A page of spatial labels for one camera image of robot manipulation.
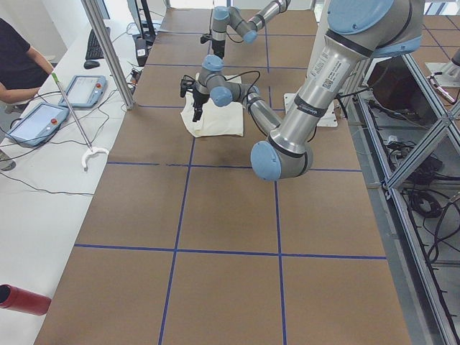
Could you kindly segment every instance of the white towel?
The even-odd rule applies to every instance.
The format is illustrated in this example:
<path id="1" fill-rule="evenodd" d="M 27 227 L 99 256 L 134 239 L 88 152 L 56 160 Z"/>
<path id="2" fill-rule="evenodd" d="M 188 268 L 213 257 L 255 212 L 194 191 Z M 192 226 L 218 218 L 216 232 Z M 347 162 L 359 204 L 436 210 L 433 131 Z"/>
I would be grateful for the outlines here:
<path id="1" fill-rule="evenodd" d="M 241 83 L 241 78 L 232 79 L 232 83 Z M 200 121 L 193 122 L 193 96 L 190 92 L 185 95 L 185 107 L 180 113 L 184 125 L 194 137 L 208 137 L 215 135 L 243 136 L 243 106 L 231 102 L 223 108 L 217 107 L 212 99 L 203 105 L 203 115 Z"/>

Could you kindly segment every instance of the person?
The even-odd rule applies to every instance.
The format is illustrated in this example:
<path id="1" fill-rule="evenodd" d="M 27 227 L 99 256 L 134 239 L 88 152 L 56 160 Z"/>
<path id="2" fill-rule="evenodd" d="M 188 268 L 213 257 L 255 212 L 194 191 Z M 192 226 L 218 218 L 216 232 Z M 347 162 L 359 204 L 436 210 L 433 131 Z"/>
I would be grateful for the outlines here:
<path id="1" fill-rule="evenodd" d="M 37 94 L 52 65 L 0 18 L 0 101 L 27 101 Z"/>

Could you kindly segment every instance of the aluminum rail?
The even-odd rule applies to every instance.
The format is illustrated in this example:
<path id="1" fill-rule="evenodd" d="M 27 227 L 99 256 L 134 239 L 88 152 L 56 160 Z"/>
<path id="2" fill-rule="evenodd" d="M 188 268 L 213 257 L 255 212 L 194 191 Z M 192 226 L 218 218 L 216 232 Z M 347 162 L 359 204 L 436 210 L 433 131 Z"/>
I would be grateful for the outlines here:
<path id="1" fill-rule="evenodd" d="M 81 3 L 85 9 L 86 16 L 88 17 L 91 27 L 93 28 L 94 34 L 101 45 L 104 57 L 109 65 L 110 72 L 114 77 L 116 87 L 123 98 L 126 109 L 131 110 L 134 107 L 134 99 L 132 98 L 131 91 L 129 90 L 128 84 L 124 78 L 123 70 L 121 69 L 118 57 L 116 56 L 114 46 L 112 45 L 109 34 L 107 33 L 104 18 L 102 17 L 97 1 L 81 0 Z"/>

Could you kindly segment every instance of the red cylinder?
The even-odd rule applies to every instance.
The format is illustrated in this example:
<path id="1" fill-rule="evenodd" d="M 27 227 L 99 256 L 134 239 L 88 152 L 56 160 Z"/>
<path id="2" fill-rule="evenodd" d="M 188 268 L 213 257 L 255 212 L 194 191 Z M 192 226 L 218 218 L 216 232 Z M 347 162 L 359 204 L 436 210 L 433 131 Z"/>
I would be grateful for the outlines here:
<path id="1" fill-rule="evenodd" d="M 0 308 L 33 315 L 46 314 L 51 298 L 11 285 L 0 285 Z"/>

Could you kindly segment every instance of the white mounting plate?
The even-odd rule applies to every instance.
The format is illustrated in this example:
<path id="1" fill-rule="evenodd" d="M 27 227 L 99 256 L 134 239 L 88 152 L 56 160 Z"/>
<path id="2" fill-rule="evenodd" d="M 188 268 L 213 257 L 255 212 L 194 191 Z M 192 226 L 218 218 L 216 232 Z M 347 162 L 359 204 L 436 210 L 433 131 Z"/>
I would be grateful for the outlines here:
<path id="1" fill-rule="evenodd" d="M 439 72 L 442 67 L 444 67 L 445 63 L 425 63 L 425 65 L 430 72 L 435 73 Z M 446 77 L 442 74 L 436 75 L 435 79 L 442 88 L 460 88 L 460 82 L 454 81 L 452 78 Z"/>
<path id="2" fill-rule="evenodd" d="M 294 101 L 295 93 L 285 93 L 285 112 L 289 109 L 291 103 Z M 327 112 L 320 118 L 317 127 L 337 127 L 336 114 L 334 113 L 334 103 L 329 104 Z"/>

